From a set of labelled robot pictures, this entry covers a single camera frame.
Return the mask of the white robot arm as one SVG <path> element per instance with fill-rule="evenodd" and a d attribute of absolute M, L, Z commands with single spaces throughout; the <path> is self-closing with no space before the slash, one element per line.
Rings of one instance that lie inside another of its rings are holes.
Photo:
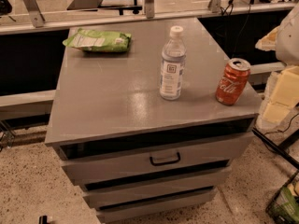
<path fill-rule="evenodd" d="M 276 58 L 286 64 L 270 91 L 268 102 L 260 111 L 262 120 L 280 124 L 299 103 L 299 4 L 255 45 L 256 49 L 276 53 Z"/>

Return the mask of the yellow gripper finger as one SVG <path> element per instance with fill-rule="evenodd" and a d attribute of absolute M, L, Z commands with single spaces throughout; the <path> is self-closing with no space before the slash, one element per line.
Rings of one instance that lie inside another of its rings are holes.
<path fill-rule="evenodd" d="M 263 51 L 271 51 L 276 49 L 278 28 L 274 28 L 271 32 L 259 39 L 255 44 L 255 48 Z"/>
<path fill-rule="evenodd" d="M 277 83 L 263 112 L 263 119 L 280 124 L 298 103 L 299 67 L 292 66 L 278 74 Z"/>

